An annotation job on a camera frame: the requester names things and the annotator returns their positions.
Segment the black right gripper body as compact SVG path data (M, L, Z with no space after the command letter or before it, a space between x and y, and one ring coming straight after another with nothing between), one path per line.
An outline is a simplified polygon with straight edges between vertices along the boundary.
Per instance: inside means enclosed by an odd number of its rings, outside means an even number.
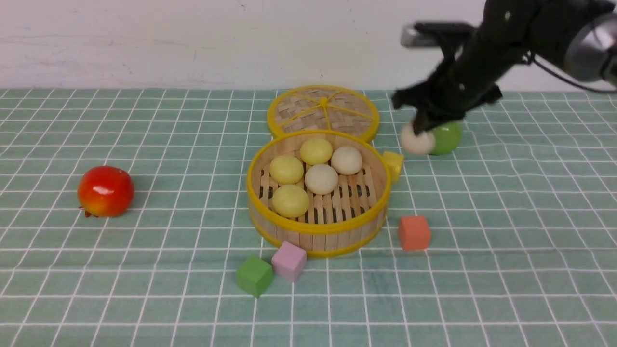
M429 132L498 100L501 92L496 81L503 74L504 61L497 50L465 46L459 56L445 57L425 81L396 90L392 105L395 109L416 108L414 134Z

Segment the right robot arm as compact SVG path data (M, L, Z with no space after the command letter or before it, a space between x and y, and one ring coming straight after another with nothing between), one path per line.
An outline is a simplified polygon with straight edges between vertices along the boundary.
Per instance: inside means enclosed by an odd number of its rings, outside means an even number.
M487 0L482 22L421 21L403 27L401 46L439 47L443 60L425 81L398 89L394 109L414 107L415 134L502 98L496 82L516 64L537 58L563 81L616 84L616 4L610 0Z

